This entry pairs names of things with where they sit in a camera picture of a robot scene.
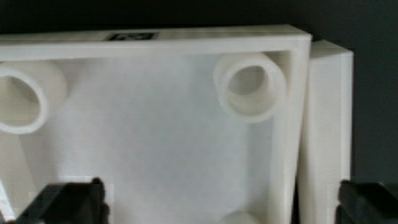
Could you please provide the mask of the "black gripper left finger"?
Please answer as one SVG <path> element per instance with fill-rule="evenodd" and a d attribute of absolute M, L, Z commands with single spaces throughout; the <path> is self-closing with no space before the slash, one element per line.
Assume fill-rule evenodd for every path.
<path fill-rule="evenodd" d="M 48 184 L 11 224 L 110 224 L 105 193 L 99 178 Z"/>

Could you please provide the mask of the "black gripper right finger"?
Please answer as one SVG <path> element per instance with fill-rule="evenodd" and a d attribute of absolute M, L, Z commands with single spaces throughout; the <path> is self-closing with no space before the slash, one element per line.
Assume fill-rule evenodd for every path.
<path fill-rule="evenodd" d="M 336 224 L 398 224 L 398 183 L 355 183 L 339 186 Z"/>

